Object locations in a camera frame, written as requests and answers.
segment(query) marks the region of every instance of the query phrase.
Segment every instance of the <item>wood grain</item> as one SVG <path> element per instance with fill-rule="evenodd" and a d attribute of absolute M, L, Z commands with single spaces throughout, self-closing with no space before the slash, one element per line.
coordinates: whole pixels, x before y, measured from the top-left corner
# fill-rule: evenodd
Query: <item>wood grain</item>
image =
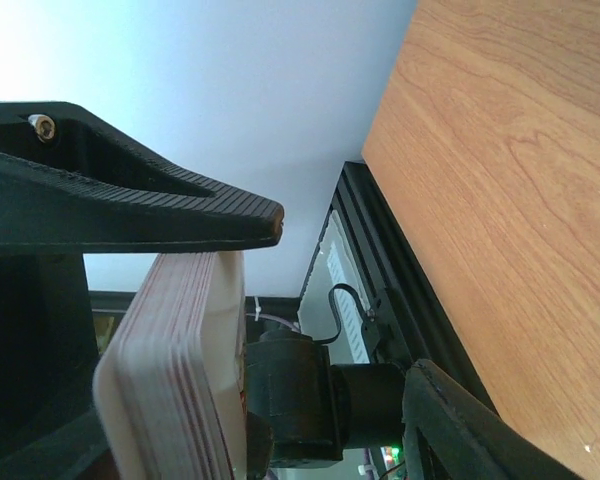
<path fill-rule="evenodd" d="M 600 1 L 421 0 L 363 156 L 503 419 L 600 478 Z"/>

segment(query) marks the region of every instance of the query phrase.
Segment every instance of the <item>black mount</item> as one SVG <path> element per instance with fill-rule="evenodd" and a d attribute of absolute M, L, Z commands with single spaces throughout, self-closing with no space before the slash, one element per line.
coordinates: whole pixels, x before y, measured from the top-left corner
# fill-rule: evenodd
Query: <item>black mount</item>
<path fill-rule="evenodd" d="M 345 449 L 399 444 L 410 479 L 580 478 L 429 360 L 408 371 L 330 365 L 325 346 L 277 330 L 249 345 L 247 386 L 262 432 L 250 428 L 249 442 L 258 446 L 250 449 L 250 478 L 263 478 L 268 467 L 328 467 Z"/>
<path fill-rule="evenodd" d="M 107 448 L 83 253 L 267 247 L 283 215 L 76 105 L 0 103 L 0 478 L 73 478 Z"/>

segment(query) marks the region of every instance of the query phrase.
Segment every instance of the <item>black frame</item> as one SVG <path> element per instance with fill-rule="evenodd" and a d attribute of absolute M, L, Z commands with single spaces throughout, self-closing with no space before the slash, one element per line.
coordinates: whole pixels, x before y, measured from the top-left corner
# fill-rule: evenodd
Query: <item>black frame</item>
<path fill-rule="evenodd" d="M 397 311 L 392 308 L 394 315 L 388 316 L 395 318 L 386 318 L 385 321 L 398 332 L 419 332 L 411 338 L 398 339 L 400 341 L 394 347 L 405 350 L 398 355 L 399 359 L 432 360 L 482 404 L 497 413 L 415 253 L 365 164 L 345 163 L 329 214 L 334 210 L 342 221 L 369 298 L 375 301 L 389 295 L 398 305 Z M 302 295 L 308 280 L 307 276 Z"/>

